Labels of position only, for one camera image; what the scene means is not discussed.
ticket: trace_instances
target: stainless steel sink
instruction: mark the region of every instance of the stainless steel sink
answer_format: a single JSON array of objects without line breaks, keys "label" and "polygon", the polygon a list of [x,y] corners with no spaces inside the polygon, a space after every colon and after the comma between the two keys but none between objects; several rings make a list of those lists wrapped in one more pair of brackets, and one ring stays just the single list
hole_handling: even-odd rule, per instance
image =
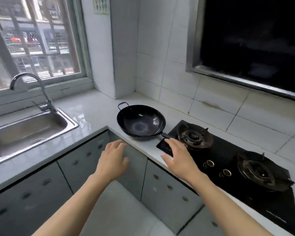
[{"label": "stainless steel sink", "polygon": [[45,111],[0,127],[0,162],[76,128],[62,110]]}]

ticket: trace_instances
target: person's left arm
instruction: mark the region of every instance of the person's left arm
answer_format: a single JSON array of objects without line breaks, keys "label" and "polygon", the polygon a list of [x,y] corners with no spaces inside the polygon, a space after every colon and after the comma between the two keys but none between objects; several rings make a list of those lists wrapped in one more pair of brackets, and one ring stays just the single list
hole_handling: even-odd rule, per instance
[{"label": "person's left arm", "polygon": [[102,192],[126,171],[129,159],[122,160],[125,146],[121,140],[107,144],[95,173],[32,236],[79,236]]}]

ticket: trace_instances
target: cabinet door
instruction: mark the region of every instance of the cabinet door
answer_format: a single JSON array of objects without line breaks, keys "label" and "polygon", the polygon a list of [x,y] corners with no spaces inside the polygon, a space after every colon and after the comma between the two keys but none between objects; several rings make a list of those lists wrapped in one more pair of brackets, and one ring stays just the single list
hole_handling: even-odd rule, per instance
[{"label": "cabinet door", "polygon": [[145,172],[141,202],[174,233],[203,205],[197,194],[151,161]]},{"label": "cabinet door", "polygon": [[0,236],[32,235],[72,192],[55,162],[0,194]]},{"label": "cabinet door", "polygon": [[[111,141],[120,139],[112,132],[110,132],[110,137]],[[129,157],[130,162],[127,171],[118,178],[118,181],[138,200],[141,200],[147,157],[130,145],[124,149],[123,157]]]},{"label": "cabinet door", "polygon": [[216,223],[211,212],[204,207],[189,224],[181,231],[179,236],[223,236],[223,231]]},{"label": "cabinet door", "polygon": [[73,193],[77,192],[87,178],[95,172],[98,159],[108,141],[106,131],[58,160]]}]

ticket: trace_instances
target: human arm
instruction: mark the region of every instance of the human arm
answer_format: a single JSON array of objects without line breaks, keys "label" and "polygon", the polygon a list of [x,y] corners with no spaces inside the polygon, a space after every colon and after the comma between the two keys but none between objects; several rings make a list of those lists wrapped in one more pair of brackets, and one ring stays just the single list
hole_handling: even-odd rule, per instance
[{"label": "human arm", "polygon": [[187,181],[201,196],[204,204],[209,208],[226,235],[272,235],[198,169],[183,143],[173,138],[165,139],[165,141],[171,147],[174,156],[161,155],[168,169],[179,178]]},{"label": "human arm", "polygon": [[125,146],[121,140],[107,144],[95,173],[32,236],[79,236],[102,192],[126,171],[129,159],[122,160]]}]

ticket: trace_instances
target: gas stove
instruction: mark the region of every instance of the gas stove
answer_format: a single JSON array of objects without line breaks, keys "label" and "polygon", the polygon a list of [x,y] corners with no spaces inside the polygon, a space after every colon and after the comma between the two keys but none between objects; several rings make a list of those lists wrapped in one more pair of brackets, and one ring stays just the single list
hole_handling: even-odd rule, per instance
[{"label": "gas stove", "polygon": [[[199,170],[216,186],[295,235],[294,182],[288,170],[184,120],[169,135],[185,144]],[[173,156],[164,139],[157,148]]]}]

